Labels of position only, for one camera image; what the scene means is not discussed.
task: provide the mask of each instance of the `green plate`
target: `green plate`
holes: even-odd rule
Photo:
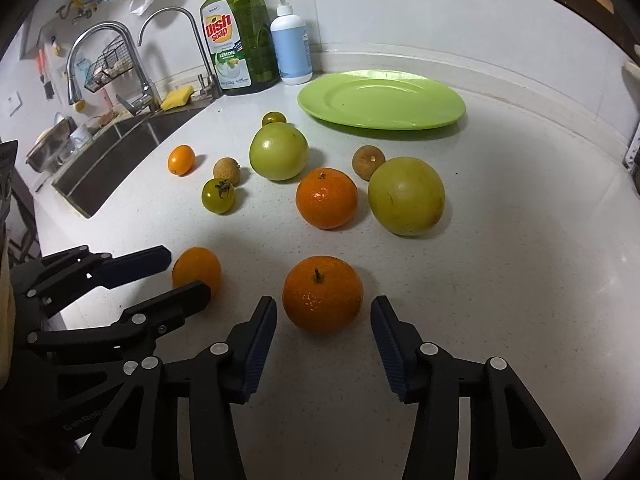
[[[298,94],[309,115],[375,130],[425,130],[455,123],[465,102],[443,83],[393,70],[356,70],[322,76]]]

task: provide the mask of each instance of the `gooseneck faucet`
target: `gooseneck faucet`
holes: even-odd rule
[[[140,61],[138,51],[133,44],[133,38],[131,37],[129,29],[120,22],[96,23],[93,27],[90,27],[82,34],[80,34],[76,42],[71,47],[69,56],[66,58],[69,104],[73,105],[81,99],[80,89],[78,88],[78,83],[76,82],[76,53],[78,52],[80,45],[82,45],[82,42],[84,42],[84,40],[86,40],[86,38],[88,38],[89,36],[94,35],[99,30],[114,30],[122,37],[127,52],[129,53],[129,57],[131,58],[131,61],[133,63],[133,69],[136,71],[136,75],[140,80],[140,88],[142,89],[141,97],[139,97],[132,103],[129,103],[119,95],[116,95],[118,101],[131,113],[131,115],[139,114],[146,107],[149,107],[152,112],[158,111],[160,109],[160,97],[158,95],[158,90],[146,76],[145,70],[142,68],[142,62]]]
[[[200,81],[200,85],[202,86],[202,90],[205,94],[217,99],[222,95],[222,90],[220,89],[220,85],[218,84],[218,78],[214,75],[211,67],[209,65],[209,56],[207,56],[206,51],[204,50],[204,46],[202,44],[202,40],[200,39],[200,35],[198,34],[198,25],[196,24],[196,20],[187,9],[183,9],[182,7],[165,7],[164,9],[156,10],[151,16],[146,19],[146,22],[143,23],[142,28],[140,29],[140,34],[138,35],[138,46],[142,46],[142,35],[146,29],[146,26],[149,22],[154,19],[158,14],[162,14],[163,12],[167,12],[168,10],[175,10],[176,12],[183,13],[191,22],[191,28],[193,29],[193,35],[196,38],[196,43],[198,44],[198,49],[200,51],[200,55],[202,56],[202,62],[204,63],[204,68],[207,70],[207,84],[204,84],[202,76],[198,74],[198,79]]]

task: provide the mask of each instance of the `metal rack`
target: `metal rack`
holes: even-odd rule
[[[102,55],[89,66],[84,87],[97,92],[103,86],[133,68],[133,61],[122,38],[116,38],[102,51]]]

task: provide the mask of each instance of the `white wall switch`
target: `white wall switch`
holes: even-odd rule
[[[18,95],[18,92],[12,93],[7,99],[2,103],[2,107],[4,108],[4,113],[11,117],[14,112],[22,106],[22,100]]]

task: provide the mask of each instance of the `stainless steel sink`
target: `stainless steel sink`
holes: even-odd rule
[[[62,167],[53,187],[91,218],[149,153],[210,102],[203,99],[110,126]]]

